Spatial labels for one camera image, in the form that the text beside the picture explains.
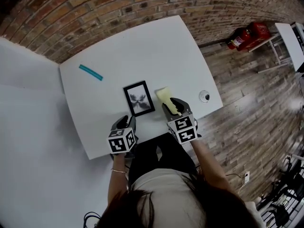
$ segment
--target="wall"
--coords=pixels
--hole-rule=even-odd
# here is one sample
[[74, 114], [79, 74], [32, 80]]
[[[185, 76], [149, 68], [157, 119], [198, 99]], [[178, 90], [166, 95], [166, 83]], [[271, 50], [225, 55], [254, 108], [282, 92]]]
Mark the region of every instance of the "wall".
[[180, 15], [197, 44], [252, 21], [304, 22], [304, 0], [21, 0], [0, 35], [56, 62], [145, 22]]
[[0, 223], [81, 227], [107, 204], [111, 158], [89, 161], [57, 64], [0, 39]]

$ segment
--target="teal marker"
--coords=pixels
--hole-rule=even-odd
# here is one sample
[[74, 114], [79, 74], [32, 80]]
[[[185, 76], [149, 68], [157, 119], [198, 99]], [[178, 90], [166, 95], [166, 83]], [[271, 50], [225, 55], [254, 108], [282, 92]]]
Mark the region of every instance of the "teal marker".
[[83, 66], [82, 64], [80, 64], [79, 68], [86, 71], [90, 75], [93, 75], [95, 78], [98, 78], [100, 81], [103, 80], [103, 77], [100, 74], [94, 72], [93, 70], [89, 69], [88, 67]]

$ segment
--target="sponge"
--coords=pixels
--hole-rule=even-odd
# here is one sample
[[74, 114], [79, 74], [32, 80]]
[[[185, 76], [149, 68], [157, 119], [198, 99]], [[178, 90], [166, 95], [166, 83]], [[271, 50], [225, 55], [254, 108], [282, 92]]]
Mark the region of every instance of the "sponge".
[[170, 109], [170, 111], [172, 112], [172, 114], [181, 115], [181, 113], [179, 113], [177, 111], [175, 105], [170, 100], [170, 98], [172, 97], [172, 94], [171, 94], [169, 87], [164, 87], [162, 89], [155, 90], [155, 94], [156, 94], [158, 100], [160, 101], [160, 103], [161, 104], [165, 103], [167, 105], [167, 107]]

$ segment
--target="fire extinguisher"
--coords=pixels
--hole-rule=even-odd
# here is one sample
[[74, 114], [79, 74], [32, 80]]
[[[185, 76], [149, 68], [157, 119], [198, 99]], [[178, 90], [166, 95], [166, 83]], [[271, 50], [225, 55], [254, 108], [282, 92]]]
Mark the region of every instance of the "fire extinguisher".
[[246, 28], [237, 28], [226, 43], [227, 46], [233, 50], [248, 39], [250, 39], [250, 30]]

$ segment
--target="woman's arm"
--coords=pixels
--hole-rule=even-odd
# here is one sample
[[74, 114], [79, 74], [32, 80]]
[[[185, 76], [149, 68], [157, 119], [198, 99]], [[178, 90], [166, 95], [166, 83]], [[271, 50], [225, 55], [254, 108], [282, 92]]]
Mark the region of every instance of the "woman's arm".
[[[124, 154], [114, 155], [113, 169], [117, 171], [125, 171]], [[121, 195], [127, 191], [127, 179], [125, 173], [113, 171], [109, 184], [108, 204], [113, 198], [120, 193]]]
[[191, 141], [191, 145], [199, 160], [200, 168], [206, 181], [214, 187], [228, 190], [235, 193], [228, 180], [226, 179], [223, 168], [209, 151], [202, 140]]

